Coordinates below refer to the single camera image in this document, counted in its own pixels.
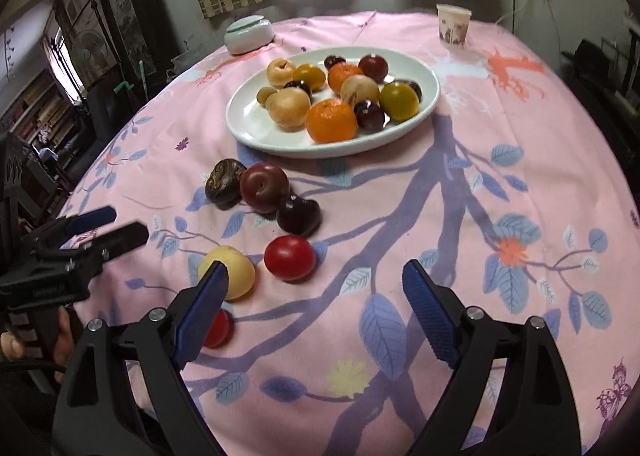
flower pattern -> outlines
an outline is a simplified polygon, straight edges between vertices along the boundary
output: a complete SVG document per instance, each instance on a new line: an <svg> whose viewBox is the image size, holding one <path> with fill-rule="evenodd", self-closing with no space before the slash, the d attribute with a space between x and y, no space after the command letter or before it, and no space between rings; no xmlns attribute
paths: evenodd
<svg viewBox="0 0 640 456"><path fill-rule="evenodd" d="M176 151L182 151L187 149L187 146L189 145L189 137L185 136L180 142L178 142L178 145L175 146L175 150Z"/></svg>
<svg viewBox="0 0 640 456"><path fill-rule="evenodd" d="M502 238L497 246L498 259L506 266L524 266L529 259L527 247L516 238Z"/></svg>
<svg viewBox="0 0 640 456"><path fill-rule="evenodd" d="M335 396L353 398L369 385L371 376L364 369L364 362L338 360L334 369L324 379L329 383L329 389Z"/></svg>

orange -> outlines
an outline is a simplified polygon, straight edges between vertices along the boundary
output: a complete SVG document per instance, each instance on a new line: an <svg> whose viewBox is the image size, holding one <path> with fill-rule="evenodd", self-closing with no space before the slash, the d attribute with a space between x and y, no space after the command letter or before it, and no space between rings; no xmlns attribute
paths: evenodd
<svg viewBox="0 0 640 456"><path fill-rule="evenodd" d="M344 142L356 136L358 121L346 102L321 100L311 106L306 114L306 130L317 144Z"/></svg>
<svg viewBox="0 0 640 456"><path fill-rule="evenodd" d="M340 96L342 84L352 75L364 75L364 72L350 62L338 62L338 64L331 67L327 75L329 87L336 95Z"/></svg>

butterfly pattern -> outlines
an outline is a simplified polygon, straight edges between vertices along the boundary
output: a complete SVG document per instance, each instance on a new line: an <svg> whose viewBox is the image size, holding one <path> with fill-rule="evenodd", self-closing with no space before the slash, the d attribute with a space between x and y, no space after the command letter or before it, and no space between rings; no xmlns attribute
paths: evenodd
<svg viewBox="0 0 640 456"><path fill-rule="evenodd" d="M606 433L628 397L631 396L631 386L626 382L626 367L622 360L620 360L619 366L614 366L611 378L613 379L613 389L605 389L597 398L598 409L604 418L600 436Z"/></svg>

floral tablecloth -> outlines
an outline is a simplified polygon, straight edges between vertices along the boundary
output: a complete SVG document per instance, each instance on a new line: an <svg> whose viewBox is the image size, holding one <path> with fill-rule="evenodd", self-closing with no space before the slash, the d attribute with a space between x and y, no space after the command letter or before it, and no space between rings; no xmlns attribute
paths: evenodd
<svg viewBox="0 0 640 456"><path fill-rule="evenodd" d="M225 305L235 320L230 343L203 349L183 372L222 447L231 456L402 455L450 377L402 293L402 266L417 258L465 305L500 320L546 319L591 446L640 372L640 224L584 109L497 26L473 22L465 51L443 48L426 14L274 28L274 43L239 58L221 49L177 78L81 181L66 214L110 204L117 225L141 220L151 237L107 265L80 317L137 321L195 284L207 251L232 245L256 264L258 282ZM389 146L332 160L266 157L230 136L226 103L253 73L280 56L350 44L430 64L443 87L435 114ZM207 202L206 176L228 157L276 163L320 203L324 221L311 239L318 269L308 282L286 284L265 269L276 223ZM491 373L467 445L484 436L503 371L497 364ZM151 409L140 368L129 375Z"/></svg>

finger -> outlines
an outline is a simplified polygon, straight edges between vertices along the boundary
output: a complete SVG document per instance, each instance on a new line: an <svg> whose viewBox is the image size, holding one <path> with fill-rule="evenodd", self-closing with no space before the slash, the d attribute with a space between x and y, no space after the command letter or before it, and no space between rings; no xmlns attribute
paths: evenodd
<svg viewBox="0 0 640 456"><path fill-rule="evenodd" d="M0 337L2 353L9 360L21 359L24 357L24 346L9 332L5 332Z"/></svg>
<svg viewBox="0 0 640 456"><path fill-rule="evenodd" d="M60 308L58 313L58 330L60 334L53 348L53 361L66 366L74 351L74 338L71 333L69 314L64 308Z"/></svg>

